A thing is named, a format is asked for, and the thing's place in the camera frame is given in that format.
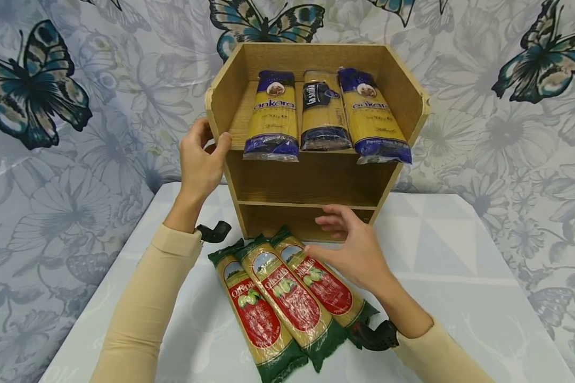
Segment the pasta package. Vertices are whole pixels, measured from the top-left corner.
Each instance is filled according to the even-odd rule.
[[[297,162],[296,118],[294,73],[260,72],[243,158]]]
[[[411,164],[411,148],[373,76],[354,68],[341,68],[339,83],[354,149],[360,154],[357,164]]]
[[[351,149],[336,73],[307,70],[302,89],[301,149]]]
[[[280,383],[309,360],[234,257],[242,247],[240,239],[208,258],[228,296],[262,383]]]
[[[262,296],[274,308],[315,371],[347,339],[347,332],[259,235],[235,255]]]
[[[347,329],[349,340],[361,348],[362,345],[353,336],[353,327],[357,326],[357,322],[368,324],[371,317],[379,311],[350,289],[343,278],[336,275],[331,268],[305,255],[304,244],[290,233],[287,226],[281,227],[270,240],[270,244],[325,309]]]

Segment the beige long sleeve shirt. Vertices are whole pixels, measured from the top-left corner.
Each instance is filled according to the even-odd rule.
[[[198,231],[159,227],[115,307],[91,382],[154,382],[176,296],[201,248]],[[420,338],[398,338],[394,351],[425,383],[493,383],[438,323]]]

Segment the floral wallpaper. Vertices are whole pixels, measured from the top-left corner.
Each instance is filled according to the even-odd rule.
[[[575,375],[575,1],[3,0],[0,382],[40,378],[245,40],[399,53],[433,113],[396,190],[474,206]]]

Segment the spaghetti package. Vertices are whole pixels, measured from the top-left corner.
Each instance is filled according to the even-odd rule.
[[[294,73],[263,70],[259,78],[243,158],[297,162]]]
[[[350,289],[331,268],[305,255],[305,246],[290,233],[287,226],[281,227],[270,243],[287,267],[307,285],[336,321],[347,329],[349,340],[361,348],[360,342],[352,335],[352,328],[356,322],[368,324],[379,311]]]
[[[411,164],[411,148],[373,76],[354,68],[339,69],[345,112],[358,164],[400,161]]]
[[[243,246],[240,239],[208,257],[228,295],[262,383],[280,383],[308,359],[234,257]]]
[[[336,73],[307,70],[302,89],[301,149],[351,149]]]
[[[309,356],[315,371],[347,338],[347,332],[281,261],[262,235],[235,255],[281,322]]]

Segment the wooden shelf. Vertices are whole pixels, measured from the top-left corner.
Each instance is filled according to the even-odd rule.
[[[356,165],[353,150],[300,152],[299,162],[243,160],[260,70],[289,70],[302,121],[305,70],[334,72],[340,66],[371,73],[413,146],[429,112],[428,95],[392,49],[376,44],[239,44],[204,96],[213,136],[232,134],[225,174],[243,233],[272,236],[284,223],[302,240],[332,241],[315,224],[321,206],[350,206],[373,223],[402,164]]]
[[[243,233],[246,238],[255,238],[260,233],[264,234],[264,237],[272,237],[283,224],[287,224],[301,241],[336,242],[331,238],[331,234],[315,223],[315,217],[324,215],[321,208],[242,205],[240,210],[247,229]],[[374,213],[373,210],[354,212],[364,222],[369,222]]]

